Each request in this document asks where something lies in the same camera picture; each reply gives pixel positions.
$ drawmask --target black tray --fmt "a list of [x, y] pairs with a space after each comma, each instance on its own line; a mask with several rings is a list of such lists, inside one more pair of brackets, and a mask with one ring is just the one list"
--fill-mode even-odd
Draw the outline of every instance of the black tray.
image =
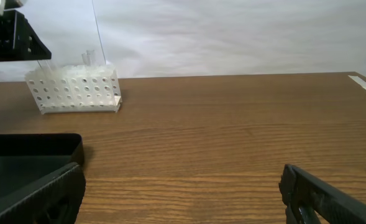
[[[26, 217], [30, 216], [31, 223], [32, 218], [36, 221], [43, 216], [43, 210], [45, 210], [45, 215], [48, 216], [47, 210], [51, 208], [52, 204], [59, 203], [59, 201], [52, 202], [52, 200], [45, 197], [40, 202], [35, 202], [41, 203], [40, 205], [31, 203], [32, 208], [29, 209], [26, 205], [25, 207], [22, 206], [23, 202], [26, 204], [35, 191], [46, 190], [48, 183], [54, 182], [70, 170], [79, 173], [79, 179], [82, 179], [83, 173], [79, 165], [82, 165], [83, 162], [83, 146], [79, 134], [0, 135], [0, 216], [7, 213], [10, 216], [12, 213], [8, 211], [11, 207], [19, 207], [25, 213], [33, 212], [34, 214], [26, 215]], [[75, 187], [82, 189], [82, 181], [78, 182], [75, 184], [80, 185]], [[55, 193], [63, 195], [67, 191], [73, 192], [74, 189], [70, 186], [62, 186], [62, 189], [57, 189], [56, 192], [52, 193], [52, 197], [56, 199], [54, 197]], [[78, 198], [81, 195], [82, 198], [85, 191], [84, 178], [83, 192], [78, 189], [76, 191], [78, 193], [71, 194], [77, 194], [76, 197]], [[35, 207], [43, 208], [35, 212]], [[23, 215], [20, 213], [19, 216], [23, 221]]]

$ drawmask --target white sheet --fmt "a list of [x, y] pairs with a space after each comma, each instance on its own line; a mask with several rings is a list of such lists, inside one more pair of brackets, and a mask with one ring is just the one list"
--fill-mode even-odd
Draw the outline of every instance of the white sheet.
[[[366, 0], [94, 0], [94, 6], [106, 59], [122, 78], [366, 75]], [[99, 48], [90, 10], [88, 0], [30, 0], [22, 12], [67, 64]], [[0, 80], [22, 80], [31, 68], [1, 64]]]

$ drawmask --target wooden table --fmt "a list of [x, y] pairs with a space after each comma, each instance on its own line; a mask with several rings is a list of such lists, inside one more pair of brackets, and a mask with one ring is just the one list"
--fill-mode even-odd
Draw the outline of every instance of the wooden table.
[[79, 133], [77, 223], [284, 223], [286, 163], [366, 203], [366, 91], [348, 75], [122, 79], [118, 113], [41, 115], [0, 83], [0, 133]]

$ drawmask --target black container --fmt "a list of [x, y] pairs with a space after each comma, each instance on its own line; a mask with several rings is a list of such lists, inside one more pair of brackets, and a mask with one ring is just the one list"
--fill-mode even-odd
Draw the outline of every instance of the black container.
[[79, 134], [0, 135], [0, 223], [75, 222], [83, 162]]

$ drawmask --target perforated white rack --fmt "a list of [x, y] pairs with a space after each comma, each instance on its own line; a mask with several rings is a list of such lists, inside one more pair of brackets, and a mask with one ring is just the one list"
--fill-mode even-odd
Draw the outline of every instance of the perforated white rack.
[[121, 90], [112, 65], [38, 68], [25, 80], [42, 114], [60, 112], [115, 111]]

